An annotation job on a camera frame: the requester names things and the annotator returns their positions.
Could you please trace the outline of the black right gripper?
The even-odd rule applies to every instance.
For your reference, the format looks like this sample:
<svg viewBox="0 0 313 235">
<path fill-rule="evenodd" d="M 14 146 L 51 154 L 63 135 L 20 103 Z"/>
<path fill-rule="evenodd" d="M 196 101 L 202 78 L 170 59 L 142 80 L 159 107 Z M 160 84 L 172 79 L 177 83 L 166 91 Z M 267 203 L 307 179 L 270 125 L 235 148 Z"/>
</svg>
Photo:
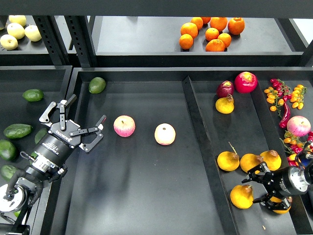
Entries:
<svg viewBox="0 0 313 235">
<path fill-rule="evenodd" d="M 269 210 L 274 209 L 274 203 L 271 197 L 277 197 L 284 200 L 286 197 L 294 196 L 297 193 L 292 175 L 297 172 L 297 167 L 290 166 L 270 171 L 266 162 L 261 162 L 248 170 L 247 176 L 242 183 L 251 181 L 260 183 L 264 186 L 266 194 L 253 200 L 253 203 L 260 203 Z"/>
</svg>

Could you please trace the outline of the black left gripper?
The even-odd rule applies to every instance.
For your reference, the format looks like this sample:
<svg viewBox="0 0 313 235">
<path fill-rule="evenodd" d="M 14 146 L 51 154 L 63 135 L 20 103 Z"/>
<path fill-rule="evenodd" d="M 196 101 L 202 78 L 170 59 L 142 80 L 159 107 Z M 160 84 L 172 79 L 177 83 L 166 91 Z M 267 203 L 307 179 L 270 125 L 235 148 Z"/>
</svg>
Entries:
<svg viewBox="0 0 313 235">
<path fill-rule="evenodd" d="M 33 162 L 35 168 L 61 168 L 75 148 L 89 153 L 103 139 L 106 115 L 102 115 L 94 127 L 85 129 L 72 120 L 66 120 L 66 109 L 76 99 L 73 94 L 68 100 L 52 101 L 39 117 L 39 122 L 50 129 L 34 149 L 37 155 Z M 53 123 L 50 117 L 56 110 L 59 111 L 59 122 Z"/>
</svg>

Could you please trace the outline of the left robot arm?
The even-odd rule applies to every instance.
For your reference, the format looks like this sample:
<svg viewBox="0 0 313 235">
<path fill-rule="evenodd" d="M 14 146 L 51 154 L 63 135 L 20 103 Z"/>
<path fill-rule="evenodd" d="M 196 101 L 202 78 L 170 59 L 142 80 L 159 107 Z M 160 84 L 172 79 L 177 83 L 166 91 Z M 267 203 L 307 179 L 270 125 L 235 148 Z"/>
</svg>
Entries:
<svg viewBox="0 0 313 235">
<path fill-rule="evenodd" d="M 81 128 L 66 118 L 66 109 L 76 100 L 72 95 L 59 103 L 51 102 L 39 121 L 48 132 L 34 148 L 34 155 L 21 152 L 31 161 L 24 169 L 18 169 L 9 182 L 0 188 L 0 216 L 7 222 L 0 225 L 2 235 L 28 235 L 27 220 L 33 205 L 41 197 L 45 187 L 63 178 L 67 173 L 66 160 L 75 148 L 90 152 L 103 138 L 102 115 L 94 127 Z"/>
</svg>

